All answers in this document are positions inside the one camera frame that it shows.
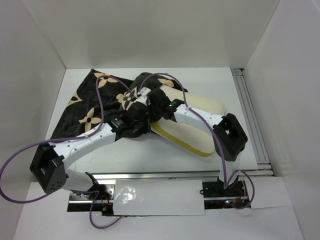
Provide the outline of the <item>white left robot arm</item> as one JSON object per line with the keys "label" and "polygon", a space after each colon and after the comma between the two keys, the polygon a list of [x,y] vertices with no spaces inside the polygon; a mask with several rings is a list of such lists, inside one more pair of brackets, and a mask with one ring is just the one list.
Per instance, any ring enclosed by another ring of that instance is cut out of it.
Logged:
{"label": "white left robot arm", "polygon": [[59,189],[76,190],[88,200],[97,197],[99,187],[90,173],[72,171],[69,167],[92,151],[130,137],[148,118],[148,104],[135,101],[121,114],[107,117],[100,129],[92,129],[79,139],[55,143],[50,141],[38,146],[30,171],[46,194]]}

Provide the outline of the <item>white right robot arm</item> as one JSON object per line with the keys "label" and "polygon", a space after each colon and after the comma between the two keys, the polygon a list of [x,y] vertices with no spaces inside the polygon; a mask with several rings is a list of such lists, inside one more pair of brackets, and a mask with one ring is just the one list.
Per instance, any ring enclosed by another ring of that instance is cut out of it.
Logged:
{"label": "white right robot arm", "polygon": [[194,149],[156,123],[157,120],[164,119],[191,126],[212,136],[215,151],[222,161],[222,170],[218,177],[218,190],[223,196],[230,196],[236,189],[235,183],[240,171],[237,169],[235,161],[248,141],[248,137],[237,118],[231,113],[223,116],[193,108],[187,103],[185,95],[183,95],[183,100],[176,98],[171,101],[160,88],[149,92],[147,97],[153,117],[150,125],[157,134],[187,150]]}

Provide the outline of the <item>black floral pillowcase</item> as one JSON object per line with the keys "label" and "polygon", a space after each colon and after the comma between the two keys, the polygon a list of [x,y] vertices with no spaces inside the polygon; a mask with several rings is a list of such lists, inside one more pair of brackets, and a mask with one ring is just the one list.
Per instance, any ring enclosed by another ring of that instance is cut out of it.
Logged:
{"label": "black floral pillowcase", "polygon": [[69,100],[51,138],[74,138],[100,124],[101,107],[96,90],[97,78],[100,78],[98,89],[106,121],[108,117],[118,116],[129,109],[138,97],[141,83],[149,75],[152,74],[142,72],[135,80],[119,76],[110,78],[108,73],[91,69]]}

